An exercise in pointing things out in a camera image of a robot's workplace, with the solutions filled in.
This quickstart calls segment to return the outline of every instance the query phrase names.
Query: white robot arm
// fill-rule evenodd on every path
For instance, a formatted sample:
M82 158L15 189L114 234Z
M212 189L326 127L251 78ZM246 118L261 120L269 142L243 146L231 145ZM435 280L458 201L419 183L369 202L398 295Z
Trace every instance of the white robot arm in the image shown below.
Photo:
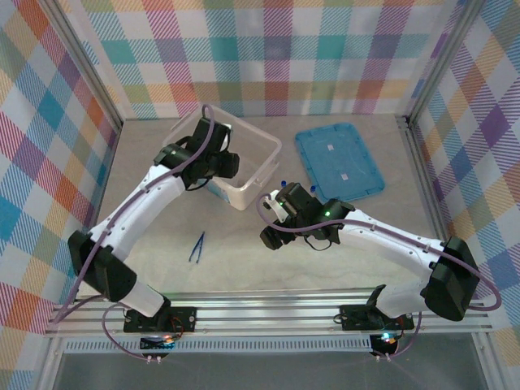
M191 318L194 313L194 308L172 313L170 302L140 282L124 260L164 207L184 191L190 191L190 185L199 180L207 182L213 176L232 178L238 172L239 156L228 152L230 127L215 123L211 134L209 129L210 121L203 118L192 136L164 147L145 178L112 214L87 234L76 231L68 240L75 273L79 275L91 257L83 281L110 301L133 309L128 311L133 316L128 326L141 332L175 330L172 318L182 318L186 313ZM203 148L206 139L209 141ZM175 172L182 164L185 168Z
M271 223L261 202L276 213ZM351 245L376 252L413 272L417 279L375 288L365 305L341 306L344 330L375 330L391 326L403 314L431 310L440 317L460 321L470 305L479 277L467 244L456 237L447 242L420 237L382 223L349 203L332 199L322 204L298 183L273 191L257 208L268 223L260 237L270 249L303 236L331 244ZM462 266L448 258L455 258Z

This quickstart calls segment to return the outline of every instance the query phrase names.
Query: plaid wallpaper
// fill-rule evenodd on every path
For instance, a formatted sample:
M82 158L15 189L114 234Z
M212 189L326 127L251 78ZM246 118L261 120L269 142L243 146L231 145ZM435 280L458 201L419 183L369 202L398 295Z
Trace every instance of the plaid wallpaper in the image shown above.
M200 101L237 116L396 112L418 81L419 59L430 57L437 17L454 2L61 4L122 115L155 119Z
M427 64L422 70L421 77L419 78L418 83L415 85L412 97L406 105L406 109L404 112L405 115L408 115L414 108L415 102L417 101L419 94L423 91L424 83L430 76L431 71L433 71L433 69L436 67L439 54L444 48L444 44L446 43L449 34L451 34L453 28L455 27L455 24L461 17L462 11L464 10L464 6L467 2L468 0L458 0L457 5L453 8L453 11L449 16L448 22L444 25L443 31L440 34L439 40L435 44L435 48L431 52L430 58L427 60Z
M0 0L0 389L28 388L66 239L90 225L116 141L37 0Z
M520 384L520 1L488 1L419 121L452 234L504 298L497 332ZM481 296L488 295L479 286Z

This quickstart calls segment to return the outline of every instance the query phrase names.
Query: blue plastic lid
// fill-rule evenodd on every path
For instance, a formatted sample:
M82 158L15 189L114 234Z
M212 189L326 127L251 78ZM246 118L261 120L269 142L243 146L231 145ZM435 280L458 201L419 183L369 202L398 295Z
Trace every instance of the blue plastic lid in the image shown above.
M383 177L351 123L299 132L296 145L320 201L347 202L383 191Z

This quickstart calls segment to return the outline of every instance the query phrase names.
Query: clear plastic container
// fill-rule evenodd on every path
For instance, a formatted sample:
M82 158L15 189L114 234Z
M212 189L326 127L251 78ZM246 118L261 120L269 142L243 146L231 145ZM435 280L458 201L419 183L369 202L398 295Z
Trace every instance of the clear plastic container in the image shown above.
M217 122L232 126L229 151L240 156L240 165L232 179L215 177L206 187L236 209L245 210L278 168L282 141L224 110L212 107ZM185 116L171 128L171 134L162 145L191 136L201 117L200 109Z

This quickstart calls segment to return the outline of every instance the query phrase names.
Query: black mounting plate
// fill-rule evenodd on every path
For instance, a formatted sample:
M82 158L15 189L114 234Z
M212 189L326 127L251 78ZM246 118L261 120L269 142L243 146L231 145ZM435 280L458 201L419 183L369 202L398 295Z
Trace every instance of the black mounting plate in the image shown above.
M189 306L165 307L152 318L145 317L136 310L128 310L125 314L123 332L125 333L157 333L157 332L195 332L197 308Z
M414 319L405 314L389 318L367 305L342 305L340 313L341 328L344 331L409 331L415 328Z

